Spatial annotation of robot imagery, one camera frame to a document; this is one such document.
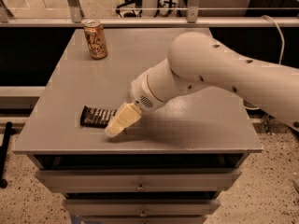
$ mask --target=drawer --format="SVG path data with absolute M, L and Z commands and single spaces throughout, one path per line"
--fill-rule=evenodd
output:
M 52 192 L 221 191 L 240 176 L 239 169 L 133 169 L 37 171 Z
M 218 200 L 64 200 L 71 215 L 108 217 L 186 217 L 213 214 Z
M 81 219 L 102 224 L 202 224 L 206 217 L 81 217 Z

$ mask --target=white cable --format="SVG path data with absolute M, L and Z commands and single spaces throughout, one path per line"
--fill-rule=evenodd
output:
M 282 60 L 283 53 L 284 53 L 284 45 L 285 45 L 283 33 L 281 32 L 280 27 L 278 26 L 277 22 L 274 21 L 274 19 L 272 19 L 271 17 L 269 17 L 267 15 L 263 15 L 262 18 L 273 22 L 274 25 L 278 28 L 278 32 L 279 32 L 280 38 L 281 38 L 281 51 L 280 51 L 280 57 L 279 57 L 279 62 L 278 63 L 281 64 L 281 60 Z

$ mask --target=chair wheel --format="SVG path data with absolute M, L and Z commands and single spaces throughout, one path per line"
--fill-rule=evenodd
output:
M 7 181 L 5 180 L 5 179 L 2 179 L 1 181 L 0 181 L 0 188 L 1 189 L 4 189 L 4 188 L 6 188 L 7 187 Z

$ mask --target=can lid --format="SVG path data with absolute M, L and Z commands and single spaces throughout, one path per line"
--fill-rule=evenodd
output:
M 98 20 L 89 20 L 84 23 L 86 27 L 96 27 L 100 25 L 100 21 Z

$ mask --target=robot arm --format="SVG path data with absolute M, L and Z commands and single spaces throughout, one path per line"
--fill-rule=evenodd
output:
M 208 86 L 237 94 L 299 132 L 298 69 L 242 56 L 209 35 L 186 33 L 171 44 L 166 60 L 132 82 L 132 103 L 118 110 L 106 134 L 115 136 L 142 111 Z

